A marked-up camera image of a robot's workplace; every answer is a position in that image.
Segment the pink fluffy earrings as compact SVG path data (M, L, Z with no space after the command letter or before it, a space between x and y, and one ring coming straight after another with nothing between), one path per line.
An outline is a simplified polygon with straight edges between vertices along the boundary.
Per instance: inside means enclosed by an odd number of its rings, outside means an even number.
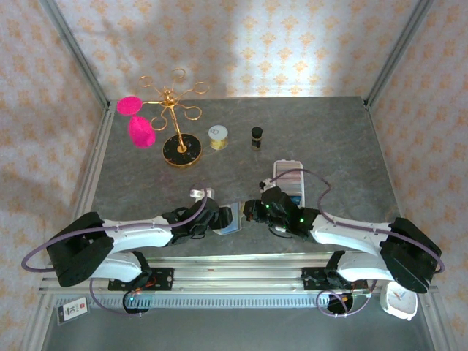
M128 133L138 148L149 148L156 142L156 133L144 117L133 115L128 123Z

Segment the aluminium table side rail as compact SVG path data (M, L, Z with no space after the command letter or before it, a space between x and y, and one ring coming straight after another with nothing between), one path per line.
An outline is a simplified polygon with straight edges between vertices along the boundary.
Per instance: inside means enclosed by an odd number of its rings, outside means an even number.
M99 176L102 170L102 164L105 158L107 142L110 136L115 111L116 108L114 102L111 102L103 110L102 119L99 123L99 127L94 138L94 144L88 158L86 171L80 187L78 201L72 215L72 220L77 219L84 213L91 210Z

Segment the round pink makeup puff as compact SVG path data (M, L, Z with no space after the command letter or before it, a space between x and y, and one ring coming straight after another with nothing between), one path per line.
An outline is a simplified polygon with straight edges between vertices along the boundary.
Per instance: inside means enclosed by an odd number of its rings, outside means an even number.
M143 101L136 96L128 96L120 99L116 105L116 110L123 116L133 116L137 114L143 106Z

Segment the aluminium frame post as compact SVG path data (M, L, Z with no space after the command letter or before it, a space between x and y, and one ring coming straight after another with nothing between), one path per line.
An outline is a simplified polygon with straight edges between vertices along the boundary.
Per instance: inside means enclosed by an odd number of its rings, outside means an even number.
M399 65L400 60L405 54L414 36L417 34L421 23L426 18L427 13L431 9L434 0L418 0L408 21L404 25L399 38L396 40L395 45L392 47L380 73L377 76L370 92L363 100L363 105L367 111L370 111L376 104L383 92L392 74Z
M39 3L48 15L51 23L55 26L62 42L71 53L94 97L103 108L108 109L110 106L110 100L107 98L103 88L99 84L91 65L73 34L67 19L64 17L59 5L56 3L56 0L39 0Z

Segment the black round controller puck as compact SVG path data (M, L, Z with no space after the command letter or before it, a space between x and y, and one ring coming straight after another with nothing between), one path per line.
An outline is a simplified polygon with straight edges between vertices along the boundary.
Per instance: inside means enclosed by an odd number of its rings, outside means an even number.
M149 311L148 308L142 307L141 300L137 299L136 296L137 292L132 290L124 294L122 298L122 306L127 314L142 315Z
M328 294L327 311L331 314L350 314L354 306L354 297L350 293Z

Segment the white square alarm clock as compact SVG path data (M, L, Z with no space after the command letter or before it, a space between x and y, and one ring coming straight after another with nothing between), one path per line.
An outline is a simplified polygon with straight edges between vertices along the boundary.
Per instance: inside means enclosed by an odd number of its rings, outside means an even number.
M381 290L380 305L384 312L410 321L417 314L418 294L407 290L397 282L388 282Z

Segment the aluminium mounting rail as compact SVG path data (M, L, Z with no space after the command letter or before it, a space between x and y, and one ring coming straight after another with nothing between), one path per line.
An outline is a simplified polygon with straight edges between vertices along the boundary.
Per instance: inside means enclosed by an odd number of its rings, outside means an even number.
M175 294L266 294L303 292L302 268L325 267L332 252L251 254L210 257L160 257L148 259L155 268L174 268ZM346 279L390 281L383 259L364 252L346 252L338 272ZM364 264L371 268L365 271ZM88 292L88 282L74 287L59 286L55 274L42 278L43 293L78 294Z

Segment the gold jar with white lid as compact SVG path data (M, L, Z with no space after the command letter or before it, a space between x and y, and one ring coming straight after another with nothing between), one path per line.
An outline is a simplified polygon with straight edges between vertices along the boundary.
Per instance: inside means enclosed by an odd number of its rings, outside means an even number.
M208 137L210 140L210 147L215 151L220 151L227 147L228 144L228 131L225 126L214 125L208 130Z

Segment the black and white label tag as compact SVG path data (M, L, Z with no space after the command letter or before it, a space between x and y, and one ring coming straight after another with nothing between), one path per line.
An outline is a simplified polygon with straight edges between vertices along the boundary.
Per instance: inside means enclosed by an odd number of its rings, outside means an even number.
M58 325L76 320L83 315L90 313L86 297L78 298L68 303L60 305L57 309Z

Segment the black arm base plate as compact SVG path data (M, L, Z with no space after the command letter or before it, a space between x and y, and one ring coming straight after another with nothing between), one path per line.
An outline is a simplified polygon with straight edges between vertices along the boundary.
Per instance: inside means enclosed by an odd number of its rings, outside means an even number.
M173 286L173 268L149 268L130 282L110 280L109 291L171 291Z
M305 290L355 290L368 289L366 280L348 281L335 271L323 267L305 267L301 270Z

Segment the pale blue folding card holder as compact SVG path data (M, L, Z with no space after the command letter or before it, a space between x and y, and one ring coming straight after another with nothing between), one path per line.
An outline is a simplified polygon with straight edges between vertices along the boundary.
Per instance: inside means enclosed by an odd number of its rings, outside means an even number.
M214 230L218 235L228 235L241 230L241 217L243 215L241 212L241 203L231 203L227 207L231 210L233 219L225 228Z

